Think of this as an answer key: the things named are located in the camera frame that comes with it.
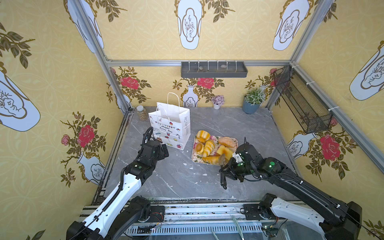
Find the white printed paper bag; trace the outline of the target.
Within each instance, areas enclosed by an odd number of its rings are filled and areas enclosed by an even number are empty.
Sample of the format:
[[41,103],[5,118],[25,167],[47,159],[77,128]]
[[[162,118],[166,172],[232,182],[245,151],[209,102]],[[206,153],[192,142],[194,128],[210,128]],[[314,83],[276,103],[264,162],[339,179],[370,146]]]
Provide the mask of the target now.
[[181,107],[179,97],[176,98],[177,105],[157,103],[157,109],[149,113],[149,119],[156,139],[169,147],[183,150],[191,135],[190,109]]

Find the square yellow toast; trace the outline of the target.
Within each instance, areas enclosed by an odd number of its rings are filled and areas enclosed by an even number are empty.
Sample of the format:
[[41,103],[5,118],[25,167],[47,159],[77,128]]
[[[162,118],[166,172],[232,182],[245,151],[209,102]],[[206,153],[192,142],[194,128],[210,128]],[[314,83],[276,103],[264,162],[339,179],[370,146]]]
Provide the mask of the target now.
[[231,159],[231,157],[233,156],[233,151],[230,149],[230,148],[228,148],[228,147],[226,147],[226,146],[224,146],[224,145],[221,145],[219,148],[218,148],[218,150],[217,150],[217,154],[218,155],[224,155],[225,156],[225,159],[226,160],[230,160]]

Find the seeded brown bun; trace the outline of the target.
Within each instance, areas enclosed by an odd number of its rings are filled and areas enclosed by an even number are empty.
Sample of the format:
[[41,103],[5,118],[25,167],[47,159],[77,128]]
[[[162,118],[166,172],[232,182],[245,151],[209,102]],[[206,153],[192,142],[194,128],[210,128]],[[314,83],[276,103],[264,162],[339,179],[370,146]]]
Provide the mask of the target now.
[[227,148],[236,148],[238,146],[237,140],[230,137],[221,137],[218,142]]

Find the long golden bread loaf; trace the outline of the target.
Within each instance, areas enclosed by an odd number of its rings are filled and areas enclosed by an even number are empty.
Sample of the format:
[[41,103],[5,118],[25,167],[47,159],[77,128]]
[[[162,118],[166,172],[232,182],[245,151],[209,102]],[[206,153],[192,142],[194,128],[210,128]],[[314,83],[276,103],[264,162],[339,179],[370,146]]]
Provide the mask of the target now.
[[207,156],[205,158],[203,157],[203,162],[210,165],[219,165],[220,157],[221,156]]

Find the striped twisted bread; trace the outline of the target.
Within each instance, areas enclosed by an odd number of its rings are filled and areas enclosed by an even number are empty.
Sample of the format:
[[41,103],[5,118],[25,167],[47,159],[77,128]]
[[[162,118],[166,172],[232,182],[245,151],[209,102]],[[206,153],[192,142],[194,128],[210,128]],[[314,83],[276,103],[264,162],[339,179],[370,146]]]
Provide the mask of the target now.
[[213,142],[213,140],[206,141],[203,157],[205,158],[207,156],[210,156],[214,148],[215,148],[215,143]]

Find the small round yellow bun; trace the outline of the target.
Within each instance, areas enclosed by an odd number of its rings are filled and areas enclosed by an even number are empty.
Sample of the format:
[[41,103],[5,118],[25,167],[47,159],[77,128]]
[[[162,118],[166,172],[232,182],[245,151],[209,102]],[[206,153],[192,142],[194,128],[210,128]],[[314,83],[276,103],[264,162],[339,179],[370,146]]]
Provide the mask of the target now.
[[204,153],[205,145],[203,143],[198,142],[195,146],[195,152],[198,155],[202,155]]

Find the black metal tongs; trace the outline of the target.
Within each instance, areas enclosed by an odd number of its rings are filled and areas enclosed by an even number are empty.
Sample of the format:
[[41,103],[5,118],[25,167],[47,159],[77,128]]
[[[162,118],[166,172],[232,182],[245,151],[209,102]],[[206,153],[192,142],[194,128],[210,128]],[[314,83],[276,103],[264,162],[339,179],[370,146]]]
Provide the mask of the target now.
[[220,169],[219,169],[220,183],[221,183],[221,186],[223,187],[223,189],[226,190],[227,189],[227,180],[226,180],[225,171],[228,168],[228,160],[226,159],[225,154],[220,155],[219,164],[220,164]]

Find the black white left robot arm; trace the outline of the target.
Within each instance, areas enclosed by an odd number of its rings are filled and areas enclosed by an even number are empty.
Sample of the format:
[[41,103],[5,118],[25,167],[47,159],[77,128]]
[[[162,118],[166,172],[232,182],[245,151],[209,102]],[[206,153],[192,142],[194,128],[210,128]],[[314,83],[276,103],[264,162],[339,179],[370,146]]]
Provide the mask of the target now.
[[156,140],[142,144],[137,158],[121,172],[121,180],[101,205],[82,222],[73,222],[67,240],[115,240],[132,224],[151,217],[151,202],[132,196],[152,175],[157,162],[169,156],[167,146]]

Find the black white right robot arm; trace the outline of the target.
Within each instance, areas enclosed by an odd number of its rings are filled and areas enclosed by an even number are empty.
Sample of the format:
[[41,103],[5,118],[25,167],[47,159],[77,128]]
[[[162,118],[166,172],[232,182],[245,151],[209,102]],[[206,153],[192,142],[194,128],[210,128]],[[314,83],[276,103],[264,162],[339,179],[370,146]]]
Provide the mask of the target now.
[[263,158],[248,142],[240,145],[235,153],[219,155],[221,186],[226,189],[226,179],[252,182],[267,181],[294,195],[305,207],[291,204],[273,194],[266,194],[257,205],[244,206],[247,219],[286,219],[310,228],[327,240],[356,240],[362,227],[362,207],[355,202],[338,200],[293,172],[276,158]]

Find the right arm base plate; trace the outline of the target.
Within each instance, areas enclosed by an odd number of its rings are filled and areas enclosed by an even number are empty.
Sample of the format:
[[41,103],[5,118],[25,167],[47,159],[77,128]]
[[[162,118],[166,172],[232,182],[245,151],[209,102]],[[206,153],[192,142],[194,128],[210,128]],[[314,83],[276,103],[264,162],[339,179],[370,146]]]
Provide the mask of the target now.
[[245,215],[246,220],[279,220],[272,212],[272,204],[264,202],[259,204],[245,204],[240,209],[240,213]]

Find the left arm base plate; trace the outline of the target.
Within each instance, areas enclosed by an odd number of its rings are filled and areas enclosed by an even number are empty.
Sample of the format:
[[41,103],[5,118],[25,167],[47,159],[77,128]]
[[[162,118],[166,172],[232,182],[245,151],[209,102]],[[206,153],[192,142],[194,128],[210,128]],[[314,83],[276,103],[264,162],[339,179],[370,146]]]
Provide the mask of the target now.
[[151,206],[149,216],[140,218],[137,223],[162,223],[165,219],[165,206]]

